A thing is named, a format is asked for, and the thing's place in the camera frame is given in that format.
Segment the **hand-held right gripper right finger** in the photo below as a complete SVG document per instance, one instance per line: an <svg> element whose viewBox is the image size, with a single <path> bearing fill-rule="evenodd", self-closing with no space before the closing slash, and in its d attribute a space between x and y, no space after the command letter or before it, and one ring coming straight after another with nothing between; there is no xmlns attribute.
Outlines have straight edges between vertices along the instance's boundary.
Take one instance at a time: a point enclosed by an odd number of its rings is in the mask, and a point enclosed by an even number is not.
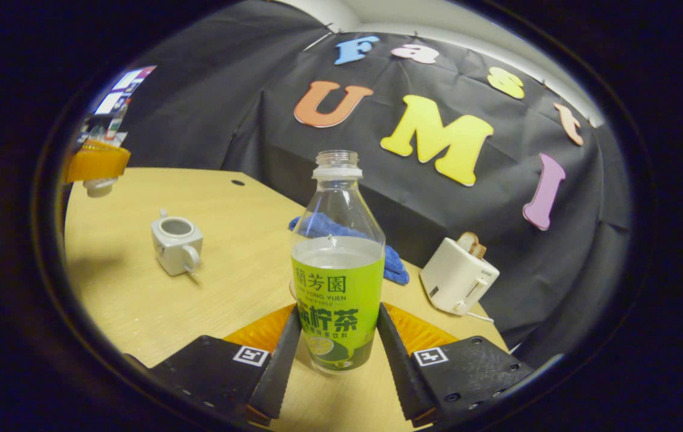
<svg viewBox="0 0 683 432"><path fill-rule="evenodd" d="M492 407L534 372L486 337L454 337L386 302L377 330L402 413L413 427Z"/></svg>

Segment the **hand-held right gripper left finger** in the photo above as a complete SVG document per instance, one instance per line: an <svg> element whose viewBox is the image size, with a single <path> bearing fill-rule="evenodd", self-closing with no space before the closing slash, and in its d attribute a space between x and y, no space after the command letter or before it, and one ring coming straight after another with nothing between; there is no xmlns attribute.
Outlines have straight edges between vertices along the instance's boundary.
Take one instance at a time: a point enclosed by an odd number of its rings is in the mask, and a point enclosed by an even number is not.
<svg viewBox="0 0 683 432"><path fill-rule="evenodd" d="M292 303L228 337L196 337L154 367L125 357L207 413L269 425L280 416L300 335L299 308Z"/></svg>

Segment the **white teacup lid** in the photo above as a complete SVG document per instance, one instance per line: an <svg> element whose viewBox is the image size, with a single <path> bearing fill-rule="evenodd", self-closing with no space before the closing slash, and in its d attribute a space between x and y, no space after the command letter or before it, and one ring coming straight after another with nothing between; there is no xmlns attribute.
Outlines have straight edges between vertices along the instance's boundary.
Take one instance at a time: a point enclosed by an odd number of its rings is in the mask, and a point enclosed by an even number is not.
<svg viewBox="0 0 683 432"><path fill-rule="evenodd" d="M100 178L83 181L83 188L86 189L86 194L92 199L104 197L113 191L113 186L117 183L118 178Z"/></svg>

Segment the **green label water bottle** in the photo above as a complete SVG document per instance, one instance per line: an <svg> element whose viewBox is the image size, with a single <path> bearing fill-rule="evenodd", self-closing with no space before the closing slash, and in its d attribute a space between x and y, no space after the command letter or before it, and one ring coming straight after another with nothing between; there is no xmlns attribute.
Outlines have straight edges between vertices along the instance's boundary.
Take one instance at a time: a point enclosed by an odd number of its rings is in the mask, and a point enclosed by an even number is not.
<svg viewBox="0 0 683 432"><path fill-rule="evenodd" d="M291 229L293 290L313 366L346 374L369 360L386 237L363 199L358 155L322 151L316 191Z"/></svg>

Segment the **white floral teacup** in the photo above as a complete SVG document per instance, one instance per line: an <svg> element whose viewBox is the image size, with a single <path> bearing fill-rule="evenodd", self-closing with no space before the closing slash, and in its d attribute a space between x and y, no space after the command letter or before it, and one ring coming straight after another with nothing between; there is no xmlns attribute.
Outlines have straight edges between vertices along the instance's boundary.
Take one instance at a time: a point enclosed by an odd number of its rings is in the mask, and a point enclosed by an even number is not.
<svg viewBox="0 0 683 432"><path fill-rule="evenodd" d="M170 216L160 209L160 216L151 224L155 257L163 270L175 277L195 273L201 266L203 233L187 218Z"/></svg>

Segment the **computer monitor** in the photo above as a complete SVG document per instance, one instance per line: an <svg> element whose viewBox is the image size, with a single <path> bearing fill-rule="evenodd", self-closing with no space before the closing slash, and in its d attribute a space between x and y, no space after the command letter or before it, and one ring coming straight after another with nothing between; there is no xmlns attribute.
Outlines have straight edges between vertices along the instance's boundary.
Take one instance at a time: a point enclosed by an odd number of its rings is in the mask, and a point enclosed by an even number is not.
<svg viewBox="0 0 683 432"><path fill-rule="evenodd" d="M99 104L92 110L92 114L95 116L115 115L156 68L156 65L150 65L125 72L100 99Z"/></svg>

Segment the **blue towel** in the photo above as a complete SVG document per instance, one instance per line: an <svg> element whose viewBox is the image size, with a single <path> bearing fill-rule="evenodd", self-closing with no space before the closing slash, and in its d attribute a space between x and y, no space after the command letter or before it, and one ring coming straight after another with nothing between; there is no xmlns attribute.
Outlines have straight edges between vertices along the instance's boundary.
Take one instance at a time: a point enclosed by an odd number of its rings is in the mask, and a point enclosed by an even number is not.
<svg viewBox="0 0 683 432"><path fill-rule="evenodd" d="M298 286L311 292L349 293L380 286L382 280L405 285L410 276L401 257L381 237L348 227L322 212L296 217L291 258Z"/></svg>

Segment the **white toaster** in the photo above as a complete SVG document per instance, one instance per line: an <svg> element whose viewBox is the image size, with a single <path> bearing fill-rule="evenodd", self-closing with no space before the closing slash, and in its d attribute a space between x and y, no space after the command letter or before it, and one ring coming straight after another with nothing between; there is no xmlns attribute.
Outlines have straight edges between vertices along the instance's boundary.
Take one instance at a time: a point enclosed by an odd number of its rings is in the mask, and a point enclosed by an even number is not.
<svg viewBox="0 0 683 432"><path fill-rule="evenodd" d="M500 271L485 258L470 256L456 243L444 238L420 279L432 306L457 316L471 315L475 306L497 281Z"/></svg>

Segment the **bread slice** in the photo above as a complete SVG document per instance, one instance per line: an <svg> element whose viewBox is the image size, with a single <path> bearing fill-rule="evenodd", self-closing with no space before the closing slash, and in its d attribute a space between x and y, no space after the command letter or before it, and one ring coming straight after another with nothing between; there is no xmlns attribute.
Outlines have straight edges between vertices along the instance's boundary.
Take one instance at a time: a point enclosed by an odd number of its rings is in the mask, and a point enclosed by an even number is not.
<svg viewBox="0 0 683 432"><path fill-rule="evenodd" d="M486 246L479 241L478 235L473 232L464 232L456 240L459 248L463 249L470 256L483 260L486 254Z"/></svg>

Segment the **black backdrop cloth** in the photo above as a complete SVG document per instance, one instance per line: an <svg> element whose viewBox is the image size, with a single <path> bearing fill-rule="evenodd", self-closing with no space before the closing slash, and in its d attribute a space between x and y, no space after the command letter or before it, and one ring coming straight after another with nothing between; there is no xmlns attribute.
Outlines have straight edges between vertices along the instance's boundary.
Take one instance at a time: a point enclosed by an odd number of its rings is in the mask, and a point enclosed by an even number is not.
<svg viewBox="0 0 683 432"><path fill-rule="evenodd" d="M363 196L415 265L472 230L500 279L481 300L535 364L592 336L618 292L634 202L612 129L535 46L435 0L242 0L153 41L128 112L133 167L236 170L298 204L321 150L361 158ZM352 7L379 13L365 21Z"/></svg>

